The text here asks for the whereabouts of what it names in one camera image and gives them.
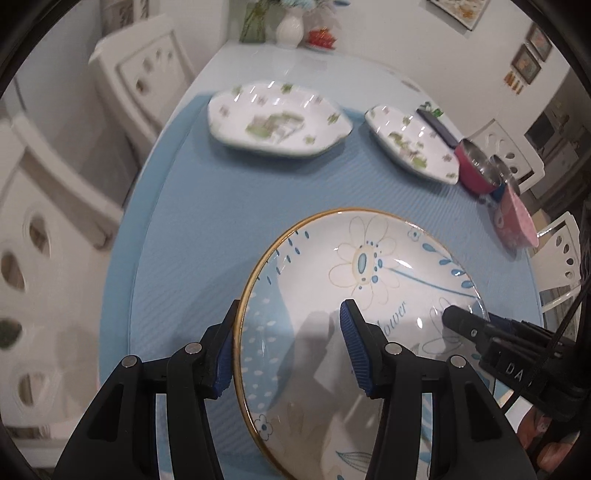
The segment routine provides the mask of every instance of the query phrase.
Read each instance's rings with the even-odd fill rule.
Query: white vase
[[[283,48],[296,48],[304,38],[304,10],[301,7],[287,9],[285,17],[277,27],[277,45]]]

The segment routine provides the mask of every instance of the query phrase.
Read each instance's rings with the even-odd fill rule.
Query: white cabinet
[[[569,170],[577,163],[578,159],[579,156],[577,155],[577,152],[575,152],[573,144],[564,141],[556,150],[554,157],[546,162],[544,167],[544,178],[531,188],[531,191],[536,198],[540,199],[543,194],[565,177]]]

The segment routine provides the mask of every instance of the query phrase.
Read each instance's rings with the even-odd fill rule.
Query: chair backrest
[[[108,35],[89,66],[101,97],[146,159],[195,77],[172,20],[159,15]]]
[[[544,177],[544,162],[540,157],[525,158],[515,142],[496,120],[491,120],[478,132],[470,136],[476,145],[488,156],[498,155],[509,167],[524,192]]]
[[[68,420],[96,393],[109,254],[71,218],[114,234],[122,215],[43,142],[25,117],[0,121],[0,416],[14,427]]]
[[[553,230],[552,237],[531,258],[535,282],[540,291],[567,286],[574,289],[581,282],[579,227],[574,216],[566,212],[538,232],[538,237]]]

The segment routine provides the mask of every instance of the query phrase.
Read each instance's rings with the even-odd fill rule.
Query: dining table
[[[259,81],[319,92],[340,105],[352,133],[315,158],[275,158],[222,145],[209,132],[210,98]],[[375,105],[413,113],[425,102],[437,105],[403,72],[373,61],[225,44],[167,122],[119,227],[100,322],[101,382],[126,355],[150,361],[198,341],[241,297],[269,245],[303,218],[340,207],[384,210],[420,226],[470,274],[487,311],[541,325],[529,256],[503,246],[492,201],[460,183],[436,183],[396,165],[364,121]],[[440,120],[456,138],[470,133],[460,132],[445,112]],[[251,439],[234,386],[206,404],[225,478],[280,478]],[[171,472],[164,412],[165,399],[158,396],[159,465]]]

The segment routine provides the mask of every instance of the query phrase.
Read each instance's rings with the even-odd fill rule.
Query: blue placemat
[[[393,164],[362,114],[346,112],[354,130],[343,144],[317,158],[288,160],[219,144],[207,126],[208,100],[193,99],[166,130],[126,212],[105,287],[103,379],[128,352],[147,361],[198,340],[223,319],[281,233],[337,207],[372,207],[416,223],[465,267],[489,311],[541,323],[528,257],[502,246],[491,209],[460,185],[425,181]],[[163,432],[162,402],[159,409]],[[238,472],[228,478],[271,475],[233,387],[208,404],[208,415],[224,471]],[[161,466],[170,468],[165,456]]]

